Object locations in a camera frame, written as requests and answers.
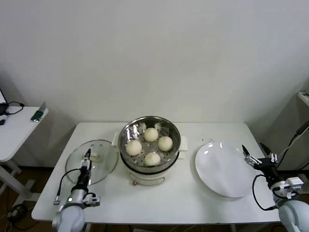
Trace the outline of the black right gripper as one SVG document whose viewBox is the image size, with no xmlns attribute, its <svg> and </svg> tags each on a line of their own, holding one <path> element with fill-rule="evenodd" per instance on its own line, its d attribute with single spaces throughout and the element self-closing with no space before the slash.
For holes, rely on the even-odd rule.
<svg viewBox="0 0 309 232">
<path fill-rule="evenodd" d="M 280 182 L 281 177 L 277 172 L 275 164 L 278 163 L 277 154 L 273 153 L 264 143 L 260 142 L 259 145 L 265 157 L 267 158 L 256 159 L 255 157 L 251 156 L 247 148 L 242 145 L 244 160 L 256 170 L 261 171 L 264 174 L 268 184 L 275 184 Z"/>
</svg>

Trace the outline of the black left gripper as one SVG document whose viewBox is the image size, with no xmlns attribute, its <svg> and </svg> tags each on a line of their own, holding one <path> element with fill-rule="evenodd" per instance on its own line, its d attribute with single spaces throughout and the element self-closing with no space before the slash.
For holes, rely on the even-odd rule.
<svg viewBox="0 0 309 232">
<path fill-rule="evenodd" d="M 91 160 L 91 148 L 89 148 L 82 161 L 82 167 L 80 168 L 80 175 L 78 177 L 78 188 L 86 189 L 88 187 L 89 180 L 91 178 L 92 160 Z"/>
</svg>

